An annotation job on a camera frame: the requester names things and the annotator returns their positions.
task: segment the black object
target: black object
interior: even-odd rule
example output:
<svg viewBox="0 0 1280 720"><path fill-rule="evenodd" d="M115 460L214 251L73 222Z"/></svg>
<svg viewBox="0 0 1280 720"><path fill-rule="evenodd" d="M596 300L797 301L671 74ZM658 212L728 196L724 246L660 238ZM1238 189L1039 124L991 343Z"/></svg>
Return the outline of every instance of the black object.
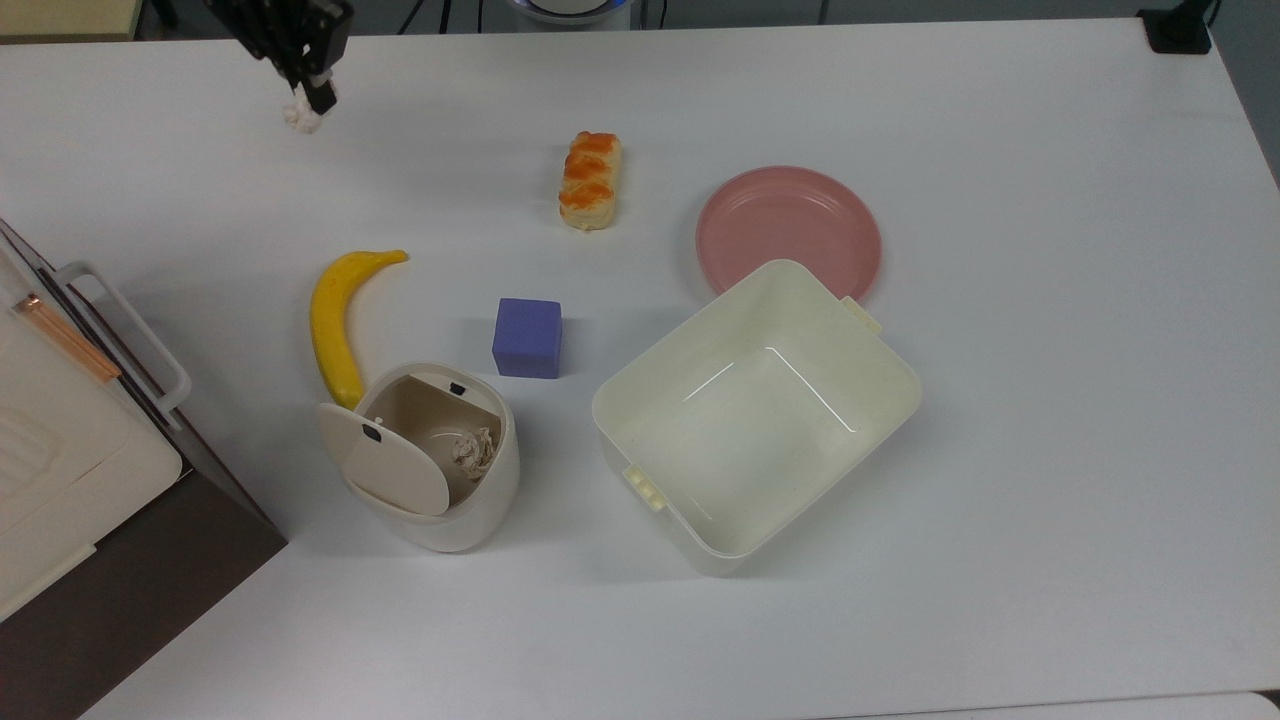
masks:
<svg viewBox="0 0 1280 720"><path fill-rule="evenodd" d="M347 50L351 18L344 0L205 0L250 55L269 58L289 87L302 86L321 115L338 101L329 69Z"/></svg>
<svg viewBox="0 0 1280 720"><path fill-rule="evenodd" d="M1212 4L1213 0L1184 0L1172 10L1138 10L1151 49L1167 55L1207 55L1213 42L1208 38L1204 13Z"/></svg>
<svg viewBox="0 0 1280 720"><path fill-rule="evenodd" d="M156 9L160 24L169 29L178 27L178 12L173 9L173 0L151 0L151 6Z"/></svg>
<svg viewBox="0 0 1280 720"><path fill-rule="evenodd" d="M449 10L452 8L453 8L453 0L444 0L444 6L440 8L440 28L436 31L440 35L444 35L449 31ZM413 3L413 8L410 9L408 17L404 18L404 24L402 24L401 28L396 31L396 35L404 35L404 31L407 31L408 26L413 22L413 15L416 15L420 9L422 9L422 0L417 0L417 3Z"/></svg>

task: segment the floor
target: floor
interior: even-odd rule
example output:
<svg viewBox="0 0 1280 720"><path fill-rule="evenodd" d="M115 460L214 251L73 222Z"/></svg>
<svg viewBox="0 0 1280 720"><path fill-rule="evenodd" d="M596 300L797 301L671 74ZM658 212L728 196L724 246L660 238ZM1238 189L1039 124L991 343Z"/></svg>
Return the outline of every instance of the floor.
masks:
<svg viewBox="0 0 1280 720"><path fill-rule="evenodd" d="M356 8L353 35L393 35L402 27L408 35L440 32L445 3L451 5L443 23L448 33L516 29L516 14L507 0L349 1ZM415 1L421 6L406 27ZM202 0L173 0L173 4L179 18L177 28L164 28L150 1L143 5L140 40L229 37ZM1133 17L1143 6L1174 4L1174 0L828 0L826 22ZM817 24L822 12L822 0L635 0L632 28L658 28L664 5L666 28ZM1224 0L1213 38L1271 172L1280 178L1280 1Z"/></svg>

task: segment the bread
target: bread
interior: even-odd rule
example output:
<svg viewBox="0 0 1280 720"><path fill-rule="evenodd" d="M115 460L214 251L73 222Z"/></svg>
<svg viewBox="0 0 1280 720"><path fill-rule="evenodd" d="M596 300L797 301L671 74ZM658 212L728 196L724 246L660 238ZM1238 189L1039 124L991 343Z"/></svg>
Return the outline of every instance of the bread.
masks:
<svg viewBox="0 0 1280 720"><path fill-rule="evenodd" d="M561 218L570 225L595 231L613 220L617 204L622 142L607 132L580 132L564 158Z"/></svg>

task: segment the pink plate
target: pink plate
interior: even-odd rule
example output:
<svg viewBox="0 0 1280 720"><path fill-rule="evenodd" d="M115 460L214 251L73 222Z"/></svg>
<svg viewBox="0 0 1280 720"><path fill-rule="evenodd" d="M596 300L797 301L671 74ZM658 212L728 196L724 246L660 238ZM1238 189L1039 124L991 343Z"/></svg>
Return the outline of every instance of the pink plate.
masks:
<svg viewBox="0 0 1280 720"><path fill-rule="evenodd" d="M721 186L698 218L698 263L716 292L780 258L836 297L861 300L879 270L879 229L851 190L805 168L759 168Z"/></svg>

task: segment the handle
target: handle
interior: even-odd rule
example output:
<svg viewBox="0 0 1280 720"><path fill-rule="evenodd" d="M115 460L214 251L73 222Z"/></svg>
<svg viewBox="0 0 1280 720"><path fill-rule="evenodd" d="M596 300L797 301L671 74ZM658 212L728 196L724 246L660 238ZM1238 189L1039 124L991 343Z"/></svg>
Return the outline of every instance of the handle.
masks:
<svg viewBox="0 0 1280 720"><path fill-rule="evenodd" d="M632 465L622 473L622 477L631 483L631 487L636 488L636 492L640 493L640 498L649 503L649 509L654 512L667 506L667 498L658 492L653 480L650 480L649 475L645 475L644 470L640 468Z"/></svg>
<svg viewBox="0 0 1280 720"><path fill-rule="evenodd" d="M120 295L120 291L115 290L115 286L106 282L106 278L99 274L97 268L95 268L92 264L86 263L84 260L77 260L74 263L68 263L67 265L63 265L61 268L59 268L52 273L54 281L68 291L70 290L73 282L84 275L93 278L95 281L97 281L100 286L102 286L102 290L105 290L106 293L111 296L111 300L114 300L115 304L119 305L122 310L124 310L124 314L129 318L129 322L137 325L138 332L141 332L142 337L145 337L147 342L151 343L155 351L160 355L160 359L164 360L165 365L169 365L169 369L173 370L174 377L178 380L177 386L174 386L173 389L161 395L160 397L151 397L151 401L155 404L156 409L160 410L160 413L168 415L168 413L172 411L174 407L177 407L179 402L187 400L187 395L191 393L191 375L188 375L187 370L178 364L178 360L173 356L172 352L169 352L169 348L166 348L164 343L160 342L160 338L157 338L156 334L151 332L151 328L147 327L147 324L142 320L142 316L138 315L138 311L133 309L133 305L129 305L129 301L125 300L123 295ZM142 391L146 392L148 396L152 395L151 388L147 387L146 383L138 383L138 386L142 387Z"/></svg>

